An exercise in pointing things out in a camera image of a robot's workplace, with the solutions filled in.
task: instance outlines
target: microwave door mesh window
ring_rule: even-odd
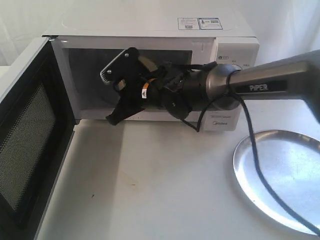
[[[14,211],[29,185],[56,118],[42,83],[0,139],[0,194]]]

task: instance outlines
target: microwave door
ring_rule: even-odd
[[[0,78],[0,239],[34,239],[74,125],[51,42],[35,38]]]

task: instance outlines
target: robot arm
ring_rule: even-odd
[[[165,78],[164,68],[150,72],[139,59],[139,51],[128,48],[100,73],[103,82],[113,84],[120,95],[107,117],[113,125],[150,108],[166,109],[184,120],[218,97],[209,109],[231,110],[239,103],[226,96],[230,90],[245,100],[302,99],[320,122],[320,50],[246,70],[215,62],[175,66],[181,74],[170,79]]]

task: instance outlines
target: metal tray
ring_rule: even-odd
[[[294,211],[320,228],[320,142],[284,130],[260,131],[255,139],[261,171],[273,190]],[[269,195],[256,172],[249,137],[235,148],[233,168],[242,190],[261,211],[289,228],[314,234]]]

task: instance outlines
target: label sticker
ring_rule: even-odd
[[[217,17],[199,17],[201,30],[221,30],[223,29],[219,18]]]
[[[179,17],[178,18],[179,30],[199,30],[199,22],[196,17]]]

